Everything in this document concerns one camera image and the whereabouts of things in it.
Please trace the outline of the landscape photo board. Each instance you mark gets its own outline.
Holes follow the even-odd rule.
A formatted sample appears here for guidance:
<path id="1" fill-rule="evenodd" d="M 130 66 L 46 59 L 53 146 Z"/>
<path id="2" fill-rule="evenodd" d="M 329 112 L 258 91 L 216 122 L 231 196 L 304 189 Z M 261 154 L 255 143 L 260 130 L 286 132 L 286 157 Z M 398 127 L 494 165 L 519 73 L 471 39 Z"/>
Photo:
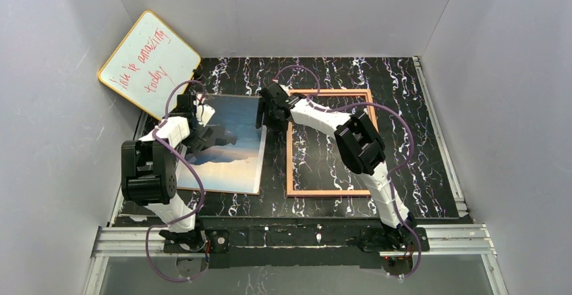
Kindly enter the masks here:
<path id="1" fill-rule="evenodd" d="M 199 153 L 182 149 L 185 159 L 207 192 L 258 194 L 266 139 L 266 127 L 256 127 L 258 98 L 210 95 L 206 106 L 214 109 L 207 124 L 221 135 Z"/>

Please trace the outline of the pink wooden picture frame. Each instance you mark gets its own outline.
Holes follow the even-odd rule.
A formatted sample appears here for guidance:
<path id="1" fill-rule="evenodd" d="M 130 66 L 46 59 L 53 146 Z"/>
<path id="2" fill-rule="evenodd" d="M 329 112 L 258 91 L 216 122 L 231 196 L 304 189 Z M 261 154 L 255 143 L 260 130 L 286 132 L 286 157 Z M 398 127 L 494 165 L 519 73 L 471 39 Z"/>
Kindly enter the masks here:
<path id="1" fill-rule="evenodd" d="M 372 103 L 372 93 L 370 89 L 324 89 L 318 92 L 317 89 L 293 89 L 289 94 L 300 93 L 303 95 L 317 94 L 318 97 L 361 97 L 365 102 Z M 294 185 L 293 169 L 293 128 L 288 124 L 286 131 L 286 195 L 288 197 L 340 197 L 340 196 L 370 196 L 365 190 L 298 190 Z"/>

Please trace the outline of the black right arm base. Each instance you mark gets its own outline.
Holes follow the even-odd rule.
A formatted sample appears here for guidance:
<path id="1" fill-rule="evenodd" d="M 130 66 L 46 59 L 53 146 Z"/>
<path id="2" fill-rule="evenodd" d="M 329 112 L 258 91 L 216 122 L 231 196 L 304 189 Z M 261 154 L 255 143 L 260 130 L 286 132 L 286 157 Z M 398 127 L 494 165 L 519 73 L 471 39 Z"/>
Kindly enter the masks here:
<path id="1" fill-rule="evenodd" d="M 414 250 L 429 251 L 430 244 L 426 230 L 422 227 L 415 227 L 413 230 L 417 238 L 405 228 L 396 232 L 383 227 L 367 227 L 360 230 L 356 238 L 357 246 L 364 252 L 405 252 L 406 248 L 411 249 L 411 246 Z"/>

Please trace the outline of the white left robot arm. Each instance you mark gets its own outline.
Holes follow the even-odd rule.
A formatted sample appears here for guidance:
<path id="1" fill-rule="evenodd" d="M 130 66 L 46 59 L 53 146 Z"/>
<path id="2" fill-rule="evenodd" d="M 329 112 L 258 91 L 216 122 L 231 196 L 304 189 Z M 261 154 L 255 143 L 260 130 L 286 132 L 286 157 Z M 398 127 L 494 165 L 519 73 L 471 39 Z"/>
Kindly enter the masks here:
<path id="1" fill-rule="evenodd" d="M 177 162 L 183 157 L 178 148 L 199 153 L 237 142 L 223 124 L 210 123 L 215 110 L 205 99 L 204 94 L 178 95 L 175 108 L 150 133 L 121 145 L 124 199 L 153 211 L 171 233 L 194 230 L 198 211 L 177 193 Z"/>

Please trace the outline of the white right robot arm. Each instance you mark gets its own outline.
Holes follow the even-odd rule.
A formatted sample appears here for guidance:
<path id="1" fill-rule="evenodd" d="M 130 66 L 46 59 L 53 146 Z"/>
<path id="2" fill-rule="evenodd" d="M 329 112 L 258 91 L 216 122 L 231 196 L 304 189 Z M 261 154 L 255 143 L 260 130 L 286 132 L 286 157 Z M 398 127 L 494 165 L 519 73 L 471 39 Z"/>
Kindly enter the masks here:
<path id="1" fill-rule="evenodd" d="M 276 82 L 263 88 L 258 96 L 257 128 L 283 131 L 294 123 L 334 138 L 343 164 L 368 189 L 381 223 L 394 230 L 415 227 L 389 177 L 384 142 L 367 113 L 347 113 L 350 105 L 338 109 L 319 105 L 306 95 L 287 92 Z"/>

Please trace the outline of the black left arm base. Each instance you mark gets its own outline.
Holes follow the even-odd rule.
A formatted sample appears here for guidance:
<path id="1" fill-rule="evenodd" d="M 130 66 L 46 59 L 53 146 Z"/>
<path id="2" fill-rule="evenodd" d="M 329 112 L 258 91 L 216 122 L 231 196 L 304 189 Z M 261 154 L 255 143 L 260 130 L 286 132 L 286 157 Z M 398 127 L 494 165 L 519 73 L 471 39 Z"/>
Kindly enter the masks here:
<path id="1" fill-rule="evenodd" d="M 226 253 L 229 250 L 229 232 L 227 230 L 192 230 L 176 233 L 161 230 L 159 236 L 165 239 L 165 253 Z"/>

